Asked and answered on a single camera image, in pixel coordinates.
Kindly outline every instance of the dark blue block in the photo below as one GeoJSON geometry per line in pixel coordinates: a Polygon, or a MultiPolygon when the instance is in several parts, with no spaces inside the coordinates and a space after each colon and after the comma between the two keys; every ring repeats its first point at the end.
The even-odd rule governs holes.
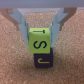
{"type": "Polygon", "coordinates": [[[53,67],[53,49],[50,54],[34,54],[34,63],[37,68],[53,67]]]}

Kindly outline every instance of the speckled brown surface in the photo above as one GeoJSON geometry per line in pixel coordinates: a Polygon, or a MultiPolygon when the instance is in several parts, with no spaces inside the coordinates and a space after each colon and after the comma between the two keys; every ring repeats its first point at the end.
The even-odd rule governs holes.
{"type": "MultiPolygon", "coordinates": [[[[49,27],[53,13],[26,14],[30,27],[49,27]]],[[[37,69],[22,35],[0,15],[0,84],[84,84],[84,11],[59,32],[54,67],[37,69]]]]}

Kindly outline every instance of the stacked blocks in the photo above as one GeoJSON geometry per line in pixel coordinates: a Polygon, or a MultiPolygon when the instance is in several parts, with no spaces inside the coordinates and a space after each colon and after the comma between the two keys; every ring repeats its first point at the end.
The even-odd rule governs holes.
{"type": "Polygon", "coordinates": [[[53,50],[50,49],[49,28],[30,28],[29,51],[34,53],[35,67],[53,66],[53,50]]]}

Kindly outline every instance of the lime green cube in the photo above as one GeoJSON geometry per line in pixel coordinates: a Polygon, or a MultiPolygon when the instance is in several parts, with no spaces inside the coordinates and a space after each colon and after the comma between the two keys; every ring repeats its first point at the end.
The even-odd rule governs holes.
{"type": "Polygon", "coordinates": [[[30,28],[29,31],[30,53],[50,53],[49,28],[30,28]]]}

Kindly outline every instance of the black letter on green block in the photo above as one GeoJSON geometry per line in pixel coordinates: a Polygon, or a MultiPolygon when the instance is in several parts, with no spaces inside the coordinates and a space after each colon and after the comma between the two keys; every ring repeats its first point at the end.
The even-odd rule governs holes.
{"type": "Polygon", "coordinates": [[[35,42],[34,42],[34,48],[36,48],[36,49],[40,48],[42,43],[45,43],[45,46],[44,46],[43,48],[45,48],[45,47],[47,46],[47,43],[46,43],[45,41],[41,41],[40,44],[39,44],[39,47],[36,47],[35,44],[36,44],[37,42],[38,42],[38,41],[35,41],[35,42]]]}

